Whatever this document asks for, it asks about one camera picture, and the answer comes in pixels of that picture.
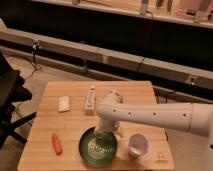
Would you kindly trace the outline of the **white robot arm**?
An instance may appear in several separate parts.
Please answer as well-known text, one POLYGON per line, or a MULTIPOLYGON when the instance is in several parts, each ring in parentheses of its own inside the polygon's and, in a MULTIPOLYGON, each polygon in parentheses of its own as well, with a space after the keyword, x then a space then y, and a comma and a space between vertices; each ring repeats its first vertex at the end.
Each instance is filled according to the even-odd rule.
POLYGON ((202 171, 213 171, 213 104, 127 104, 115 90, 108 91, 96 106, 100 128, 114 132, 119 121, 145 124, 205 136, 202 171))

